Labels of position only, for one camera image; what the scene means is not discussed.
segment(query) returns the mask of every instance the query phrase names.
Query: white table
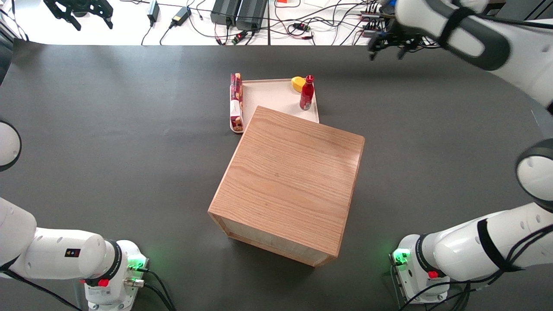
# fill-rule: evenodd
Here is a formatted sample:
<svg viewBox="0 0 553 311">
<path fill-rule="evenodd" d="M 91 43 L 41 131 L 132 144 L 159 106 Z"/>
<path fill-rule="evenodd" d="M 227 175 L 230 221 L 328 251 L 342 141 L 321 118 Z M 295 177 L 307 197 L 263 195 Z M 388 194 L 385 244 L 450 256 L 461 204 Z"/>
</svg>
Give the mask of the white table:
<svg viewBox="0 0 553 311">
<path fill-rule="evenodd" d="M 297 8 L 278 8 L 277 13 L 280 19 L 292 19 L 300 18 L 310 13 L 313 13 L 320 8 L 302 3 Z M 148 31 L 149 21 L 146 17 L 146 11 L 149 7 L 147 3 L 133 4 L 131 2 L 122 2 L 120 0 L 109 0 L 113 7 L 113 29 L 109 29 L 104 23 L 102 18 L 88 14 L 85 17 L 78 18 L 77 20 L 82 25 L 81 31 L 77 31 L 71 24 L 66 23 L 64 20 L 56 19 L 48 10 L 46 5 L 39 0 L 16 0 L 16 17 L 17 22 L 27 32 L 31 41 L 46 44 L 85 44 L 85 45 L 139 45 L 142 37 Z M 185 0 L 158 0 L 159 3 L 186 5 Z M 211 10 L 213 8 L 215 0 L 206 0 L 200 9 Z M 354 3 L 360 3 L 361 0 L 342 0 L 342 4 L 350 3 L 351 5 L 338 6 L 336 9 L 336 22 L 338 22 L 345 12 L 353 7 Z M 167 36 L 163 40 L 163 45 L 216 45 L 216 41 L 213 38 L 207 38 L 198 34 L 192 27 L 194 26 L 202 33 L 206 35 L 214 35 L 214 24 L 211 23 L 210 13 L 207 11 L 200 11 L 203 20 L 200 20 L 199 12 L 195 10 L 196 5 L 200 3 L 200 0 L 196 0 L 190 7 L 192 8 L 191 20 L 187 20 L 182 26 L 174 27 L 169 30 Z M 288 4 L 278 3 L 279 6 L 294 6 L 298 3 L 298 0 L 289 0 Z M 338 0 L 330 0 L 327 6 L 338 3 Z M 270 17 L 276 18 L 275 7 L 273 0 L 270 0 Z M 353 9 L 350 13 L 359 13 L 364 10 L 365 5 L 359 5 Z M 167 30 L 171 18 L 179 10 L 179 7 L 160 6 L 160 13 L 158 16 L 158 22 L 155 23 L 154 28 L 150 31 L 144 45 L 159 45 L 159 39 L 163 33 Z M 322 12 L 311 16 L 321 16 L 326 19 L 332 19 L 333 8 L 326 9 Z M 359 22 L 359 17 L 355 15 L 348 16 L 345 22 L 352 25 L 342 24 L 338 30 L 338 36 L 335 41 L 335 45 L 339 45 L 351 30 Z M 263 26 L 267 26 L 267 20 L 264 21 Z M 316 22 L 311 24 L 312 31 L 315 34 L 314 40 L 317 45 L 331 45 L 335 36 L 335 27 L 324 25 L 323 23 Z M 284 32 L 284 27 L 277 21 L 271 22 L 271 30 Z M 219 25 L 217 27 L 217 33 L 219 36 L 226 34 L 226 27 Z M 239 33 L 236 28 L 230 29 L 231 34 Z M 266 30 L 262 30 L 257 33 L 250 45 L 267 45 Z M 350 36 L 344 45 L 352 44 L 352 36 Z M 361 38 L 357 45 L 365 45 L 368 39 Z M 294 39 L 287 35 L 281 35 L 271 32 L 271 45 L 313 45 L 311 40 Z"/>
</svg>

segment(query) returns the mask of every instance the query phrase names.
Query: black strap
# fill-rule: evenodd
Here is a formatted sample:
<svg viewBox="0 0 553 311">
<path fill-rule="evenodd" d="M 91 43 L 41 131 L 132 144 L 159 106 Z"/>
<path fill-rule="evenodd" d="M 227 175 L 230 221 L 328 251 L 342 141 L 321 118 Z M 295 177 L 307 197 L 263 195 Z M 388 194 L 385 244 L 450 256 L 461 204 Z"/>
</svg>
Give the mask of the black strap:
<svg viewBox="0 0 553 311">
<path fill-rule="evenodd" d="M 505 258 L 501 255 L 497 247 L 492 241 L 492 238 L 488 233 L 488 221 L 483 219 L 477 224 L 478 236 L 480 238 L 480 243 L 488 258 L 501 270 L 502 272 L 515 272 L 522 269 L 517 268 L 510 263 L 508 263 Z"/>
<path fill-rule="evenodd" d="M 419 264 L 421 266 L 421 268 L 426 271 L 426 272 L 430 272 L 430 271 L 436 271 L 438 273 L 438 277 L 445 277 L 446 274 L 441 271 L 440 269 L 438 268 L 435 268 L 433 267 L 427 260 L 426 258 L 424 257 L 424 254 L 422 253 L 422 242 L 424 241 L 424 238 L 426 238 L 428 234 L 422 234 L 420 235 L 419 239 L 417 240 L 416 244 L 415 244 L 415 255 L 416 255 L 416 258 L 417 260 L 419 260 Z"/>
<path fill-rule="evenodd" d="M 475 11 L 467 7 L 460 7 L 459 9 L 453 11 L 453 13 L 451 13 L 451 15 L 449 16 L 444 29 L 442 30 L 442 34 L 438 38 L 438 44 L 442 48 L 447 49 L 447 47 L 449 46 L 447 44 L 447 41 L 449 40 L 449 37 L 451 37 L 451 33 L 453 33 L 453 30 L 455 30 L 455 28 L 457 28 L 465 18 L 475 14 Z"/>
<path fill-rule="evenodd" d="M 17 256 L 16 258 L 6 262 L 5 264 L 3 264 L 2 266 L 0 266 L 0 273 L 4 273 L 6 271 L 8 271 L 8 269 L 15 263 L 15 261 L 19 258 L 19 256 Z"/>
</svg>

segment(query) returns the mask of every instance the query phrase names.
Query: red bottle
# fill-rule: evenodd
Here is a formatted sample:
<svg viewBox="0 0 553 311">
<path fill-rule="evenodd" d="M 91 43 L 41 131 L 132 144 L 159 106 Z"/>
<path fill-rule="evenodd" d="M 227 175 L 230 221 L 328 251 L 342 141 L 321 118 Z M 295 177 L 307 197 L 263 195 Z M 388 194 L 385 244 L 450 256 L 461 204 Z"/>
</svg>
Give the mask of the red bottle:
<svg viewBox="0 0 553 311">
<path fill-rule="evenodd" d="M 313 76 L 309 75 L 305 78 L 305 84 L 301 88 L 300 108 L 303 110 L 309 110 L 309 108 L 311 108 L 311 101 L 313 100 L 314 93 Z"/>
</svg>

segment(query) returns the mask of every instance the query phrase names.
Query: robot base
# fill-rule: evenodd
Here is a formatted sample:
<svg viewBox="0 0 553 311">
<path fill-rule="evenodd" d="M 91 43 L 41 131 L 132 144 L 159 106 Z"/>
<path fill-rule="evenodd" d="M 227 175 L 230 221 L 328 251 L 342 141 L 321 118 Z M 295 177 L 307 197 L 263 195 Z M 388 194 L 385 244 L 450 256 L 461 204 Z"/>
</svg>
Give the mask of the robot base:
<svg viewBox="0 0 553 311">
<path fill-rule="evenodd" d="M 390 254 L 390 261 L 394 267 L 395 279 L 405 299 L 405 302 L 417 295 L 428 286 L 449 282 L 449 277 L 429 278 L 428 273 L 420 266 L 415 256 L 415 245 L 419 235 L 408 235 L 400 242 L 398 249 Z M 447 298 L 449 285 L 436 286 L 420 294 L 411 303 L 438 303 Z"/>
<path fill-rule="evenodd" d="M 138 287 L 127 286 L 125 280 L 143 279 L 144 273 L 131 270 L 129 266 L 148 267 L 148 259 L 133 242 L 117 241 L 121 248 L 122 262 L 110 284 L 120 284 L 121 288 L 90 287 L 85 285 L 86 299 L 90 310 L 130 311 L 138 294 Z"/>
</svg>

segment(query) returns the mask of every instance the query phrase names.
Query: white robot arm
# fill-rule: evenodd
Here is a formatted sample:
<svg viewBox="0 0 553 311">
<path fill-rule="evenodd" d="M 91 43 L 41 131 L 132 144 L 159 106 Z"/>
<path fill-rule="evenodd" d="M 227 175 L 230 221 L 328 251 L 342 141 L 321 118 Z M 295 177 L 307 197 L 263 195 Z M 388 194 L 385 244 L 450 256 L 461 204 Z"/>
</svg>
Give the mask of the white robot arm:
<svg viewBox="0 0 553 311">
<path fill-rule="evenodd" d="M 0 118 L 0 172 L 21 153 L 19 133 Z M 144 285 L 148 259 L 130 241 L 105 240 L 80 230 L 44 229 L 35 217 L 0 198 L 0 277 L 79 278 L 93 310 L 130 310 Z"/>
<path fill-rule="evenodd" d="M 462 3 L 476 12 L 460 9 Z M 384 1 L 383 8 L 395 18 L 400 34 L 375 36 L 369 43 L 372 58 L 379 49 L 398 45 L 389 44 L 390 38 L 425 35 L 520 88 L 553 115 L 553 30 L 488 20 L 477 14 L 486 3 Z M 553 231 L 553 139 L 526 150 L 515 171 L 534 203 L 400 241 L 390 259 L 408 303 L 444 301 L 451 279 L 469 281 L 553 262 L 553 235 L 547 235 Z M 529 236 L 532 243 L 520 243 L 525 238 L 530 241 Z"/>
</svg>

